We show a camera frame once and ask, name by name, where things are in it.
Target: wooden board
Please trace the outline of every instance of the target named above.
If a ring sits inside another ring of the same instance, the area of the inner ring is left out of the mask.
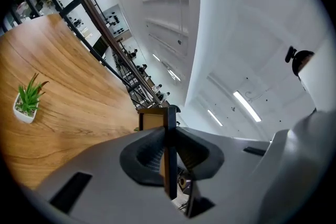
[[[13,104],[35,72],[44,87],[32,124]],[[125,86],[80,43],[58,14],[0,37],[1,149],[14,177],[35,188],[91,145],[133,133],[138,115]]]

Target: potted plant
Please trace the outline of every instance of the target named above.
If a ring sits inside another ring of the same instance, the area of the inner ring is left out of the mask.
[[[39,98],[44,94],[44,92],[40,93],[40,91],[42,90],[42,87],[48,83],[48,81],[45,81],[34,85],[37,76],[38,74],[35,73],[30,80],[27,89],[23,85],[19,86],[19,93],[13,105],[15,116],[26,123],[33,122],[38,110]]]

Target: green succulent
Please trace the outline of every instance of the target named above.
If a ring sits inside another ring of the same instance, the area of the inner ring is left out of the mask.
[[[45,81],[43,83],[39,83],[34,85],[34,81],[36,80],[38,74],[34,74],[32,79],[30,80],[27,89],[25,86],[19,86],[19,94],[20,101],[17,102],[16,107],[22,113],[26,112],[29,116],[34,114],[34,111],[38,109],[37,104],[39,102],[39,98],[45,93],[41,93],[42,87],[47,84],[49,81]]]

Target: white square pot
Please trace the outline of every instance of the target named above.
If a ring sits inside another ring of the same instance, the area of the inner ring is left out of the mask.
[[[35,118],[35,116],[36,116],[36,112],[37,112],[37,110],[35,110],[33,117],[26,116],[25,114],[23,114],[23,113],[17,111],[17,110],[15,109],[15,104],[16,104],[17,100],[19,99],[19,96],[20,96],[20,93],[18,93],[18,95],[17,95],[17,97],[16,97],[16,99],[15,99],[14,105],[13,105],[13,111],[14,111],[14,114],[15,114],[15,116],[16,116],[19,120],[21,120],[21,121],[23,121],[23,122],[26,122],[26,123],[32,123],[33,120],[34,120],[34,118]]]

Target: wood grain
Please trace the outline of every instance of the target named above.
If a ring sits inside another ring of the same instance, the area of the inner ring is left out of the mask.
[[[35,72],[44,87],[32,124],[13,103]],[[14,177],[35,188],[87,147],[133,132],[138,115],[125,86],[80,43],[58,14],[0,37],[1,149]]]

